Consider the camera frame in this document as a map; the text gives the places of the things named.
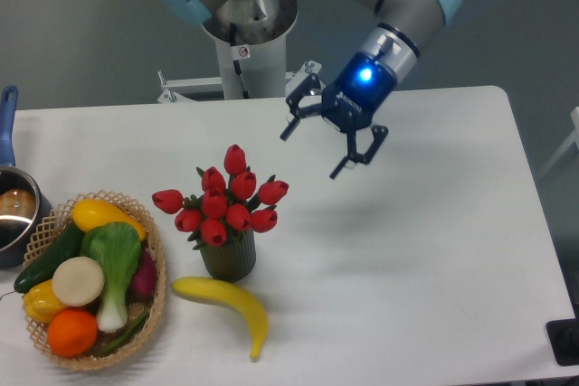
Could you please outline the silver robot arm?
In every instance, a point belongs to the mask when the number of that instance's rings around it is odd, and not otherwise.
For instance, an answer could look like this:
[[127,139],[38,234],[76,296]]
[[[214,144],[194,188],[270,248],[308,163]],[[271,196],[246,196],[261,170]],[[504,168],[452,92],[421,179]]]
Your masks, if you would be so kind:
[[290,118],[321,117],[346,137],[341,167],[369,164],[388,130],[375,112],[409,73],[423,50],[451,21],[462,0],[356,0],[377,20],[361,48],[329,84],[305,71],[286,82],[286,38],[298,18],[297,0],[162,0],[181,20],[214,40],[227,99],[281,97]]

